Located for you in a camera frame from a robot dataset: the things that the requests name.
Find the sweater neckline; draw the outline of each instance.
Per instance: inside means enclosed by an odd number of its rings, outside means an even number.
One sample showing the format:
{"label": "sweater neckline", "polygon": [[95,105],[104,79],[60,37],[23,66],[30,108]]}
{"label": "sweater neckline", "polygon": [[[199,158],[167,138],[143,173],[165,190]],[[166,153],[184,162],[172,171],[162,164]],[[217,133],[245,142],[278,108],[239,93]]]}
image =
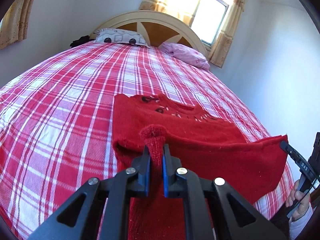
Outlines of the sweater neckline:
{"label": "sweater neckline", "polygon": [[199,114],[199,113],[203,112],[202,107],[198,103],[196,103],[195,106],[184,105],[179,102],[175,102],[175,101],[170,100],[164,94],[159,94],[158,97],[159,97],[160,102],[162,102],[162,101],[166,102],[167,105],[169,105],[170,107],[172,107],[173,109],[175,109],[179,113],[188,114],[188,115],[189,114],[195,115],[195,114]]}

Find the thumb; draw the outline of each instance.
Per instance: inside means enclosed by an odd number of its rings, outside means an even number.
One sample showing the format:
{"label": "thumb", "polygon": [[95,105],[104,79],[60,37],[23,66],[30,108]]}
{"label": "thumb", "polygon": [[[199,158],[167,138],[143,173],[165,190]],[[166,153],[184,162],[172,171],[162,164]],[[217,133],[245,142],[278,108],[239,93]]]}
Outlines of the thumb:
{"label": "thumb", "polygon": [[301,191],[297,190],[296,193],[294,194],[294,197],[296,198],[296,200],[300,201],[300,200],[302,200],[304,195],[305,195],[304,193],[302,193]]}
{"label": "thumb", "polygon": [[303,193],[303,192],[301,192],[299,190],[296,191],[296,193],[294,194],[294,197],[296,198],[296,200],[298,200],[298,201],[301,200],[301,202],[300,202],[300,204],[301,204],[300,206],[301,207],[299,207],[300,211],[305,210],[306,208],[309,207],[309,201],[310,200],[309,200],[308,194],[306,195],[306,197],[304,197],[304,196],[305,196],[305,193]]}

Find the window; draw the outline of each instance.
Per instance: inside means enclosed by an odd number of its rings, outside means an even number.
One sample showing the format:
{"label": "window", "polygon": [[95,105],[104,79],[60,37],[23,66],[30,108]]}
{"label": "window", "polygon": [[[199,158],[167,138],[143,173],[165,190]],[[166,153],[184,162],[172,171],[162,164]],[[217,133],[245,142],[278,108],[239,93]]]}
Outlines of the window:
{"label": "window", "polygon": [[208,46],[214,42],[233,0],[200,0],[191,29]]}

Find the human hand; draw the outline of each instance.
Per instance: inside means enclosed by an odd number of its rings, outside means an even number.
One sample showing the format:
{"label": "human hand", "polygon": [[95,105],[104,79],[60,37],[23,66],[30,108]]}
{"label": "human hand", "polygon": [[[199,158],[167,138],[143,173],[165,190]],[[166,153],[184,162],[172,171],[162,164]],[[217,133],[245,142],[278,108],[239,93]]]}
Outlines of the human hand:
{"label": "human hand", "polygon": [[[290,207],[292,206],[295,200],[300,201],[305,193],[297,190],[299,185],[299,179],[295,182],[293,189],[291,190],[288,199],[285,201],[285,206]],[[297,221],[298,219],[302,218],[306,212],[308,211],[310,203],[310,194],[308,193],[300,202],[299,207],[295,210],[292,214],[289,222]]]}

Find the pink pillow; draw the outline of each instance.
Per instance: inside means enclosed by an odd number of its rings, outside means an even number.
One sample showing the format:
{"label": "pink pillow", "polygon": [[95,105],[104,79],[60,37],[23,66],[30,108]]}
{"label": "pink pillow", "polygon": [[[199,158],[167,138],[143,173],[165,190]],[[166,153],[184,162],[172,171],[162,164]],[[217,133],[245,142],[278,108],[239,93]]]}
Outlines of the pink pillow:
{"label": "pink pillow", "polygon": [[201,68],[204,70],[209,70],[210,65],[200,52],[196,51],[193,48],[189,48],[182,44],[164,42],[159,46],[163,52],[175,57],[189,65]]}

